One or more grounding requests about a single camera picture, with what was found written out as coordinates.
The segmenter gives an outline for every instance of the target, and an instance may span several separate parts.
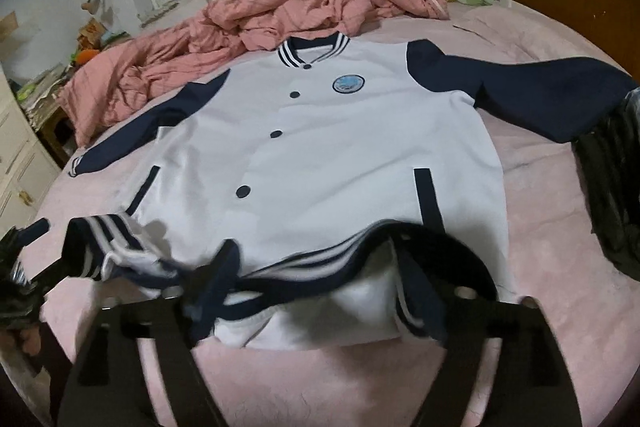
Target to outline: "snap button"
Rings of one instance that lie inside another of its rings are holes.
[[[249,195],[249,192],[251,192],[251,187],[249,187],[248,185],[243,185],[242,187],[238,187],[238,190],[236,190],[236,196],[242,199],[247,197]]]

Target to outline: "pink bedsheet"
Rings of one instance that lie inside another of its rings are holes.
[[[86,146],[97,130],[246,51],[273,50],[285,38],[354,36],[365,21],[408,12],[447,19],[445,0],[216,0],[173,28],[101,53],[58,95]]]
[[[540,17],[494,7],[462,14],[460,6],[450,5],[450,11],[450,22],[385,20],[363,38],[428,38],[446,53],[495,62],[606,58],[577,34]],[[591,234],[570,146],[486,113],[482,118],[505,171],[510,265],[519,292],[542,302],[574,380],[584,426],[595,427],[640,363],[640,283],[617,272]],[[59,256],[71,217],[109,210],[108,200],[143,154],[145,149],[138,150],[101,172],[73,179],[63,173],[57,179],[39,212],[52,220],[52,231],[23,254],[28,275]],[[123,286],[65,280],[49,294],[44,318],[70,356],[81,338],[82,318]],[[133,293],[131,287],[125,290]],[[153,354],[143,344],[159,421],[174,425]],[[434,344],[400,341],[273,352],[232,349],[208,339],[194,353],[229,424],[238,427],[408,426],[443,356]],[[469,426],[477,424],[486,402],[495,346],[488,353],[465,421]]]

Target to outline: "bed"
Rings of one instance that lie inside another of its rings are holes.
[[[364,28],[360,38],[381,42],[428,38],[447,54],[502,63],[586,55],[638,78],[640,63],[628,37],[634,24],[638,27],[640,0],[501,0],[501,4],[478,9],[450,4],[451,19],[446,22],[407,16],[383,20]],[[246,54],[238,60],[251,58]],[[591,233],[571,145],[553,143],[487,113],[482,119],[504,169],[510,266],[518,291],[542,303],[572,375],[583,423],[595,427],[612,410],[640,364],[640,317],[635,312],[640,306],[640,283],[615,270]],[[27,275],[35,275],[59,256],[71,217],[108,210],[121,180],[145,150],[101,172],[73,179],[63,173],[57,179],[39,212],[51,220],[52,230],[25,249]],[[68,279],[49,293],[44,320],[71,359],[96,306],[114,295],[140,298],[136,288],[122,281],[98,286]],[[159,422],[170,427],[174,421],[151,347],[142,342],[147,384]],[[481,417],[496,352],[497,346],[489,343],[465,425],[476,425]],[[384,341],[276,352],[232,349],[210,338],[194,350],[194,357],[230,425],[382,427],[411,422],[443,350],[431,343]],[[286,381],[280,378],[283,374],[289,375]]]

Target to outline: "crumpled blanket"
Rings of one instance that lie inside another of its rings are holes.
[[[89,145],[105,127],[149,100],[246,51],[273,50],[289,36],[358,33],[364,22],[404,12],[448,19],[446,0],[216,0],[166,30],[106,50],[79,70],[58,101]]]

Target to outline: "dresser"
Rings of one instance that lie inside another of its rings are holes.
[[[0,237],[30,224],[60,168],[15,102],[0,66]]]

